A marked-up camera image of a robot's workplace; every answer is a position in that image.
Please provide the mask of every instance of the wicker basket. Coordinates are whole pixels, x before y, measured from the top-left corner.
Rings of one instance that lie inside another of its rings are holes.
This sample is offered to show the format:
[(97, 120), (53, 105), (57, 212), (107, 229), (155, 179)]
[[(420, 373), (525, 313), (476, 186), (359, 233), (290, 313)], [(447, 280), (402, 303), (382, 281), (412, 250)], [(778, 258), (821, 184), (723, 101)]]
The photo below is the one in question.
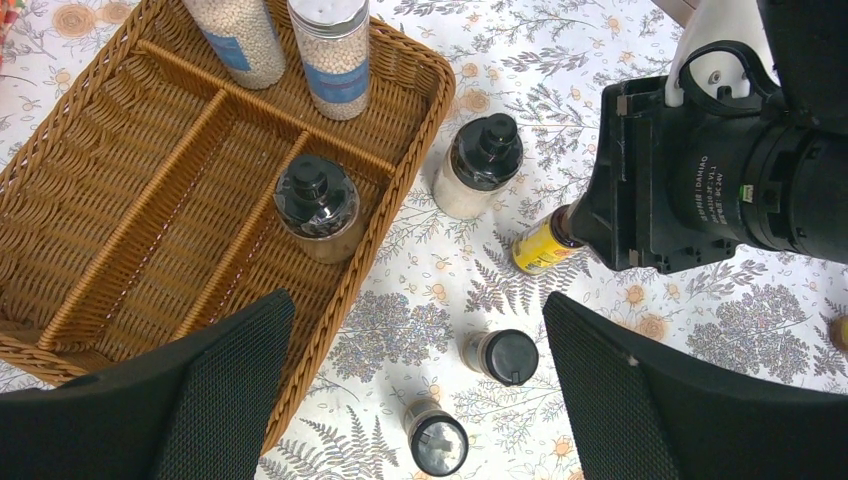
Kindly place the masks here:
[[(278, 85), (230, 81), (179, 0), (144, 0), (0, 179), (0, 358), (58, 385), (225, 317), (278, 287), (297, 306), (265, 448), (282, 435), (368, 273), (455, 90), (440, 56), (377, 20), (371, 104), (312, 106), (285, 0)], [(299, 153), (336, 159), (369, 229), (308, 260), (272, 192)]]

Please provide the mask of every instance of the pepper grinder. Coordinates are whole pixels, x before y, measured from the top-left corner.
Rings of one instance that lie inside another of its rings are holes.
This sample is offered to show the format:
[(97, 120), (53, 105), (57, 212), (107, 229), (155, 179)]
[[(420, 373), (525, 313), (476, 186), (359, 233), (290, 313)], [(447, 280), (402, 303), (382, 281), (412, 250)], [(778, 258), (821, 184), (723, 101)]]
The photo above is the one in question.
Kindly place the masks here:
[(349, 259), (365, 234), (359, 192), (335, 162), (299, 155), (277, 181), (274, 202), (286, 230), (318, 263)]

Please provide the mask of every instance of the yellow label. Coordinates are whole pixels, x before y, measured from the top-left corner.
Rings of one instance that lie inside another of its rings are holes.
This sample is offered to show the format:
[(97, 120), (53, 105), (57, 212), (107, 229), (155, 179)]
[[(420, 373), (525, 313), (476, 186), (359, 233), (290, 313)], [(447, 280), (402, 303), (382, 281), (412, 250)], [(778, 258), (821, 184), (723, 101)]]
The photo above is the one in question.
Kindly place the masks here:
[(551, 215), (529, 228), (512, 243), (512, 259), (521, 270), (537, 274), (560, 263), (574, 252), (563, 247), (551, 232)]

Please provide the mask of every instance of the jar cap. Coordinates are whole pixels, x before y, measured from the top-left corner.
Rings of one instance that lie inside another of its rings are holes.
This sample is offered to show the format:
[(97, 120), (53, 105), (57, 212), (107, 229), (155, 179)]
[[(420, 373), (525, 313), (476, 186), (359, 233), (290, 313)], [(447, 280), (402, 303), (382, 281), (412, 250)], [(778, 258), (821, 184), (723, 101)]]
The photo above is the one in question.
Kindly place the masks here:
[(492, 334), (483, 352), (486, 370), (506, 386), (523, 385), (536, 373), (539, 350), (529, 335), (514, 329)]
[(368, 20), (368, 0), (289, 0), (297, 26), (324, 38), (344, 36)]
[(451, 164), (457, 178), (477, 191), (493, 191), (518, 173), (524, 145), (518, 124), (505, 113), (478, 118), (457, 133)]
[(518, 124), (512, 117), (496, 113), (486, 119), (483, 124), (483, 134), (480, 136), (480, 146), (488, 153), (496, 155), (505, 152), (518, 137)]
[(304, 154), (292, 160), (277, 181), (277, 210), (296, 235), (324, 238), (341, 230), (356, 214), (356, 186), (335, 162)]
[(468, 456), (468, 434), (447, 413), (425, 418), (409, 439), (412, 459), (418, 468), (434, 477), (453, 475)]

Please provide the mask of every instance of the floral tablecloth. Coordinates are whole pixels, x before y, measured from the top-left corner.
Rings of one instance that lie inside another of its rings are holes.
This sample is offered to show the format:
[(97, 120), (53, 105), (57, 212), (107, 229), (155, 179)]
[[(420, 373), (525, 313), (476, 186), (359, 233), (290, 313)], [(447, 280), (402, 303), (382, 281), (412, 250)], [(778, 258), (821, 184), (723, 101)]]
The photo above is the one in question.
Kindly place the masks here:
[[(3, 47), (3, 164), (129, 14), (108, 0), (33, 0)], [(613, 274), (587, 253), (548, 275), (517, 273), (501, 244), (586, 187), (600, 92), (666, 72), (681, 34), (648, 0), (400, 0), (372, 12), (443, 53), (457, 96), (329, 357), (261, 479), (423, 480), (406, 447), (404, 405), (434, 397), (463, 422), (472, 450), (452, 480), (582, 478), (541, 305), (561, 290), (607, 318), (698, 358), (761, 378), (845, 392), (846, 357), (826, 326), (848, 314), (842, 265), (740, 248), (735, 259), (671, 276)], [(442, 215), (428, 191), (457, 129), (508, 111), (526, 164), (494, 210)], [(541, 367), (505, 388), (459, 362), (483, 328), (520, 328)], [(405, 332), (402, 342), (386, 331)], [(0, 392), (43, 386), (0, 364)]]

